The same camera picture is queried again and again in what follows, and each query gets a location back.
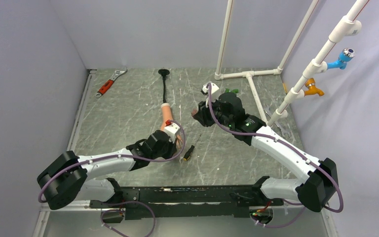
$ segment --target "orange tube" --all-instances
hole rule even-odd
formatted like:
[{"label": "orange tube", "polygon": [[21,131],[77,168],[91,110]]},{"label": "orange tube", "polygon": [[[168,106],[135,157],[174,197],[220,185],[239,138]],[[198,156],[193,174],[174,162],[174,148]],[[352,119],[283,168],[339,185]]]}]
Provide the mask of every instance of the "orange tube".
[{"label": "orange tube", "polygon": [[171,111],[171,106],[169,103],[163,103],[160,105],[160,108],[162,109],[162,116],[163,116],[163,122],[162,126],[160,126],[160,130],[163,131],[163,129],[166,127],[166,121],[174,119],[172,117],[172,111]]}]

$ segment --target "white pvc pipe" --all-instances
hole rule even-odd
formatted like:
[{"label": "white pvc pipe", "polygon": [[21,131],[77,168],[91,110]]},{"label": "white pvc pipe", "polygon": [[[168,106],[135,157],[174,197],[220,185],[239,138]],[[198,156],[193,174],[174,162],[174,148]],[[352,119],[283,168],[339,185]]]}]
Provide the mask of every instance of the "white pvc pipe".
[{"label": "white pvc pipe", "polygon": [[278,74],[280,74],[280,72],[277,71],[276,69],[254,71],[254,76],[271,75],[271,74],[278,75]]},{"label": "white pvc pipe", "polygon": [[223,78],[244,78],[246,72],[222,74]]},{"label": "white pvc pipe", "polygon": [[266,115],[265,115],[265,112],[264,112],[264,108],[262,107],[261,100],[259,99],[258,92],[256,91],[254,81],[252,80],[252,75],[251,74],[247,74],[246,75],[246,79],[248,79],[249,86],[250,86],[250,88],[252,90],[252,94],[254,95],[254,100],[255,100],[256,106],[258,108],[261,120],[264,121],[265,123],[268,123],[268,120],[266,119]]},{"label": "white pvc pipe", "polygon": [[357,0],[349,12],[346,14],[348,20],[355,21],[359,13],[362,11],[362,9],[364,9],[365,5],[367,5],[369,1],[370,0]]},{"label": "white pvc pipe", "polygon": [[311,14],[313,13],[314,9],[316,8],[318,2],[319,2],[319,0],[313,0],[311,2],[310,7],[308,8],[306,14],[304,15],[303,20],[299,25],[299,28],[297,29],[296,33],[294,34],[294,37],[291,40],[291,43],[288,46],[287,51],[285,52],[284,57],[282,58],[280,65],[278,66],[278,70],[280,70],[280,71],[283,70],[285,63],[287,62],[287,59],[291,54],[291,51],[293,51],[294,45],[299,40],[299,37],[302,34],[302,32],[303,32],[308,20],[310,19]]},{"label": "white pvc pipe", "polygon": [[222,61],[223,61],[223,53],[225,50],[226,45],[226,38],[227,38],[227,30],[230,22],[230,15],[231,15],[231,8],[233,6],[233,0],[227,1],[227,9],[226,9],[226,16],[225,16],[225,24],[223,26],[223,33],[222,33],[222,42],[220,43],[220,51],[219,51],[219,59],[217,61],[217,68],[216,68],[216,75],[220,75],[220,71],[222,69]]},{"label": "white pvc pipe", "polygon": [[278,74],[280,74],[278,70],[271,69],[271,70],[262,70],[262,71],[244,71],[244,72],[240,72],[240,73],[228,73],[228,74],[222,74],[222,77],[223,78],[245,78],[248,73],[250,73],[254,76],[278,75]]},{"label": "white pvc pipe", "polygon": [[292,101],[294,100],[294,96],[291,96],[291,94],[298,93],[303,87],[304,83],[309,78],[313,77],[315,73],[317,73],[326,56],[333,49],[335,44],[339,42],[345,35],[347,35],[348,31],[350,30],[349,26],[353,26],[358,14],[362,11],[362,9],[365,7],[365,5],[367,5],[368,2],[369,0],[357,0],[349,10],[348,14],[345,17],[343,17],[340,20],[340,22],[334,27],[325,45],[317,53],[316,57],[312,59],[312,61],[303,71],[303,74],[297,81],[296,85],[288,92],[287,96],[284,98],[284,101],[272,114],[271,119],[268,122],[268,126],[272,126],[281,117],[281,114],[283,114],[287,106],[292,103]]}]

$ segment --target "white pipe frame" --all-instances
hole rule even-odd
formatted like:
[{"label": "white pipe frame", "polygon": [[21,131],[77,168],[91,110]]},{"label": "white pipe frame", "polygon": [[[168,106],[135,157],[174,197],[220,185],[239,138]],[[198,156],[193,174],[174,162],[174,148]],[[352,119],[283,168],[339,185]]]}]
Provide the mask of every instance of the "white pipe frame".
[{"label": "white pipe frame", "polygon": [[[297,29],[293,39],[291,40],[290,45],[288,46],[287,51],[284,54],[283,59],[281,60],[280,65],[276,69],[271,69],[271,70],[262,70],[262,71],[245,71],[245,72],[240,72],[240,73],[231,73],[231,74],[221,74],[221,69],[222,69],[222,61],[223,61],[223,55],[224,55],[224,50],[226,46],[226,38],[227,38],[227,30],[230,24],[230,17],[231,17],[231,10],[233,7],[233,0],[228,0],[227,1],[227,9],[226,9],[226,16],[225,16],[225,23],[223,26],[223,33],[222,33],[222,41],[220,44],[220,50],[219,50],[219,58],[217,61],[217,68],[215,72],[214,78],[216,80],[223,80],[223,79],[229,79],[229,78],[246,78],[249,82],[249,86],[252,90],[252,94],[254,95],[255,103],[257,105],[261,120],[264,122],[267,122],[266,115],[264,112],[264,109],[262,107],[261,100],[258,96],[258,92],[256,90],[255,84],[253,83],[252,77],[253,76],[261,76],[261,75],[279,75],[282,72],[282,69],[290,56],[291,52],[293,51],[293,48],[295,44],[297,43],[301,33],[303,32],[306,23],[309,21],[313,11],[315,10],[317,3],[319,0],[313,0],[309,9],[307,10],[302,22],[300,23],[299,28]],[[282,116],[286,117],[287,112],[284,111]]]},{"label": "white pipe frame", "polygon": [[[288,46],[287,51],[284,54],[284,57],[281,60],[281,63],[276,69],[263,70],[263,71],[245,71],[240,73],[231,73],[231,74],[221,74],[222,61],[224,55],[224,49],[226,46],[227,30],[230,24],[231,9],[233,7],[233,0],[227,1],[226,17],[225,24],[223,26],[222,41],[220,45],[219,58],[217,62],[217,68],[214,78],[216,80],[223,80],[229,78],[246,78],[248,79],[249,86],[251,87],[252,93],[254,95],[255,103],[258,107],[261,119],[267,122],[261,101],[259,99],[255,84],[252,81],[253,76],[260,75],[279,75],[284,69],[284,65],[287,62],[288,57],[293,51],[294,46],[300,38],[307,22],[309,21],[312,13],[314,12],[319,0],[313,0],[308,8],[302,22],[299,25],[296,33],[294,34],[293,39],[291,40],[290,45]],[[357,0],[352,8],[349,10],[348,14],[344,16],[339,23],[332,30],[329,35],[329,39],[326,41],[325,45],[319,51],[314,59],[309,63],[306,69],[303,71],[301,78],[297,81],[296,85],[289,90],[284,101],[278,107],[277,110],[272,114],[271,119],[267,122],[268,126],[272,126],[278,119],[287,117],[288,113],[286,108],[296,99],[304,97],[304,91],[302,90],[305,82],[313,77],[316,73],[325,72],[327,70],[327,63],[324,62],[324,59],[333,49],[336,43],[340,42],[344,36],[353,36],[356,35],[361,30],[361,23],[356,21],[358,14],[362,11],[365,5],[369,0]]]},{"label": "white pipe frame", "polygon": [[314,74],[324,72],[327,70],[327,63],[324,62],[326,56],[340,42],[345,36],[356,35],[361,30],[361,22],[356,21],[358,14],[367,5],[369,0],[357,0],[351,7],[349,12],[341,18],[332,32],[329,34],[329,39],[317,53],[316,57],[311,60],[309,65],[303,71],[302,76],[297,81],[296,85],[287,93],[284,101],[272,114],[268,122],[268,126],[272,126],[282,115],[286,112],[286,108],[296,99],[304,97],[303,85],[306,81],[313,77]]}]

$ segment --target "marble surface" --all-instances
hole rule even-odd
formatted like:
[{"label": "marble surface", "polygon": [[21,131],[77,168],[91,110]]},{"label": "marble surface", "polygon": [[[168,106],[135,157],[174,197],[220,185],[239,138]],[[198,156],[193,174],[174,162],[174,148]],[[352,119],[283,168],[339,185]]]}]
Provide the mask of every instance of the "marble surface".
[{"label": "marble surface", "polygon": [[[109,153],[147,138],[160,128],[163,85],[158,69],[129,69],[120,76],[109,91],[96,98],[98,89],[113,74],[114,69],[98,70],[82,122],[75,153],[97,155]],[[226,68],[224,73],[247,71],[246,68]],[[214,81],[213,68],[170,69],[166,81],[167,101],[174,119],[182,124],[188,145],[200,136],[189,161],[176,159],[165,163],[151,163],[132,172],[118,172],[101,178],[113,177],[122,186],[172,185],[233,185],[253,184],[263,175],[274,178],[294,178],[288,169],[263,151],[236,140],[218,126],[203,127],[191,117],[191,111],[205,100],[201,87]],[[245,111],[259,117],[248,81],[243,78],[214,81],[224,92],[239,89]],[[275,110],[285,92],[279,75],[254,77],[263,105]],[[290,131],[285,137],[303,149],[290,108],[288,118],[280,123]],[[277,127],[274,131],[281,135]]]}]

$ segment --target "orange valve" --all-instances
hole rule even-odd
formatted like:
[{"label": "orange valve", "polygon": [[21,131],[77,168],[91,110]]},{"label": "orange valve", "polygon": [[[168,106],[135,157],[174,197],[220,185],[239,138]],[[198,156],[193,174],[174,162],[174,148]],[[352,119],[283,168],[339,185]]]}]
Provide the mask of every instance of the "orange valve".
[{"label": "orange valve", "polygon": [[308,79],[304,85],[308,88],[308,90],[304,91],[305,96],[315,94],[322,96],[325,94],[321,89],[316,87],[316,82],[314,81],[314,78]]}]

